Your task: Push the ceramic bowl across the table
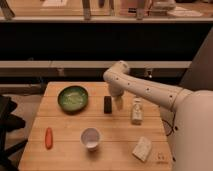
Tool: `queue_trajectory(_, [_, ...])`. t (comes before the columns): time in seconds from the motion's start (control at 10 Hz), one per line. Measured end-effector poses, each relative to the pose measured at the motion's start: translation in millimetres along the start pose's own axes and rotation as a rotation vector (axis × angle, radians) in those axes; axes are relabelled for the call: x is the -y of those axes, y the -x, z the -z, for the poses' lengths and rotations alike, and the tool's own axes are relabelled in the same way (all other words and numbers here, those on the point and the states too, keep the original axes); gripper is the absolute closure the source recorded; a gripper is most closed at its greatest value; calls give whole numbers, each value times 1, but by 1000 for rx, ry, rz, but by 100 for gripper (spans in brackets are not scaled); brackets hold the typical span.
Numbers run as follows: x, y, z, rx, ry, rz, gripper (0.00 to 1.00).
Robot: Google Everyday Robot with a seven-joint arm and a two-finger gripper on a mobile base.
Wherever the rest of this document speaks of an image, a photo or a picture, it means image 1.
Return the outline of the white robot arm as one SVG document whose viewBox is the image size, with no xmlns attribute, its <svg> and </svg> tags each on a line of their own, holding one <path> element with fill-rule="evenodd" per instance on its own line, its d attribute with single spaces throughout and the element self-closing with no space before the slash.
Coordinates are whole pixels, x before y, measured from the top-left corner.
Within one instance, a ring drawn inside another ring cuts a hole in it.
<svg viewBox="0 0 213 171">
<path fill-rule="evenodd" d="M 175 113 L 172 171 L 213 171 L 213 91 L 192 91 L 132 77 L 129 72 L 125 61 L 117 61 L 103 79 L 112 97 L 128 91 Z"/>
</svg>

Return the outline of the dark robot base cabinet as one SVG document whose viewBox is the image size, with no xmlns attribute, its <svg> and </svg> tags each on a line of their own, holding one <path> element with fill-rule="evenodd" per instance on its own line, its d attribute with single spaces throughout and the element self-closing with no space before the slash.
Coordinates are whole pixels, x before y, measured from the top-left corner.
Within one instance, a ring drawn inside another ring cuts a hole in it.
<svg viewBox="0 0 213 171">
<path fill-rule="evenodd" d="M 204 40 L 185 72 L 180 86 L 194 91 L 213 91 L 213 37 Z"/>
</svg>

